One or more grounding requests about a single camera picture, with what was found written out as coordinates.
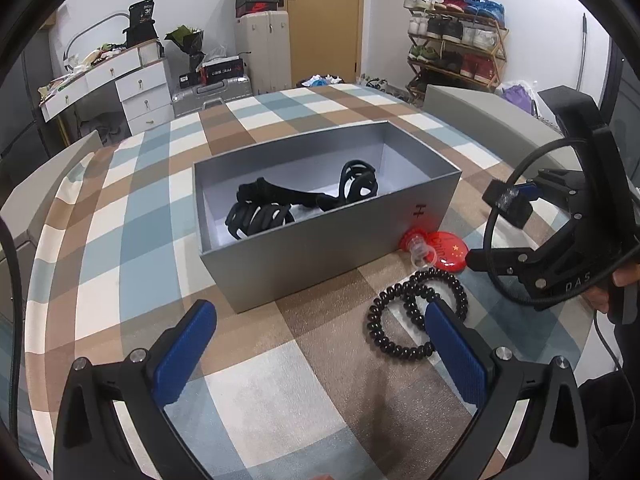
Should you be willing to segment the right hand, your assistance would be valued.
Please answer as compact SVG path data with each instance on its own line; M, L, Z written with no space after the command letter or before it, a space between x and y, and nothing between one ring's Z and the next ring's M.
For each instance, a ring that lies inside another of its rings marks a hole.
M639 278L639 265L633 261L625 263L612 274L613 284L618 288L624 288L638 282ZM610 310L610 294L607 288L593 286L593 288L584 293L584 297L594 310L608 314Z

